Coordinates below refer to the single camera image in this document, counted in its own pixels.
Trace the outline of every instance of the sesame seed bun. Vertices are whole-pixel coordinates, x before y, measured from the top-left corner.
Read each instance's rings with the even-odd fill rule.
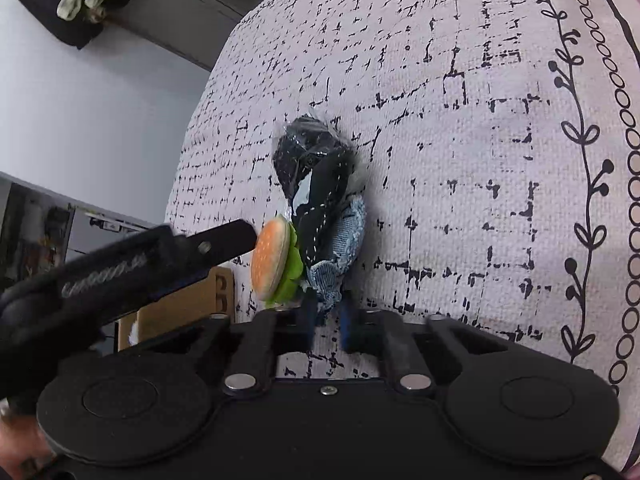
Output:
[[[251,286],[260,301],[267,301],[278,288],[289,253],[290,227],[283,216],[268,221],[251,257]]]

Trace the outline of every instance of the cardboard box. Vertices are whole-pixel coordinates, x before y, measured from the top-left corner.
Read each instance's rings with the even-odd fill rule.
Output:
[[[234,322],[235,294],[233,272],[213,267],[199,282],[142,307],[118,321],[118,350],[130,346],[129,334],[138,322],[138,342],[151,339],[216,312],[224,312]]]

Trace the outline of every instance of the patterned tablecloth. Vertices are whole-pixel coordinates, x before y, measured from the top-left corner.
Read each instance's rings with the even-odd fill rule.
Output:
[[[592,368],[640,454],[640,56],[635,0],[265,0],[236,27],[188,127],[167,220],[184,232],[286,202],[275,120],[312,105],[357,149],[368,208],[348,279],[365,306],[441,312]],[[233,262],[238,317],[250,257]],[[367,377],[335,323],[285,376]]]

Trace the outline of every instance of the person's hand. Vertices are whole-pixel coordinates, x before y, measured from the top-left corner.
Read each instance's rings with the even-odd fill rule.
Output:
[[[33,463],[47,462],[51,450],[34,416],[0,418],[0,467],[13,480],[33,474]]]

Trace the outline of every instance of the vine pattern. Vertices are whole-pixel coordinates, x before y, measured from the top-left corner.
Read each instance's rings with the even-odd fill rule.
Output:
[[[566,289],[565,296],[567,300],[575,300],[580,307],[580,328],[578,330],[577,337],[574,332],[566,324],[560,329],[560,335],[562,338],[562,344],[569,354],[570,362],[574,362],[575,359],[586,352],[595,342],[596,335],[594,333],[585,334],[586,327],[586,311],[587,311],[587,286],[589,281],[589,275],[591,272],[591,261],[593,259],[593,252],[599,248],[604,240],[607,238],[607,228],[604,225],[592,226],[591,222],[591,199],[594,195],[599,193],[602,196],[607,196],[609,193],[609,186],[601,182],[602,177],[605,174],[613,172],[614,166],[608,158],[602,162],[602,167],[598,174],[592,178],[591,168],[587,161],[587,146],[593,144],[600,137],[600,127],[597,124],[586,124],[580,99],[575,88],[574,80],[574,67],[584,64],[584,58],[578,54],[572,54],[570,47],[578,44],[578,38],[580,38],[580,32],[575,28],[572,30],[564,30],[562,28],[562,22],[567,18],[567,13],[564,10],[556,10],[551,0],[534,0],[537,4],[546,5],[545,9],[542,9],[540,13],[552,20],[556,21],[558,26],[558,35],[562,48],[556,48],[556,56],[564,66],[561,68],[556,60],[548,62],[549,70],[557,74],[554,79],[556,88],[565,88],[569,91],[574,99],[575,108],[578,113],[579,125],[575,126],[571,121],[562,121],[560,127],[565,137],[574,144],[580,147],[582,155],[582,161],[584,163],[584,174],[586,179],[586,203],[584,208],[584,224],[576,222],[574,224],[574,234],[578,238],[578,241],[586,248],[587,258],[584,269],[581,276],[578,276],[578,263],[574,258],[567,258],[564,261],[564,270],[574,280],[573,285],[569,285]]]

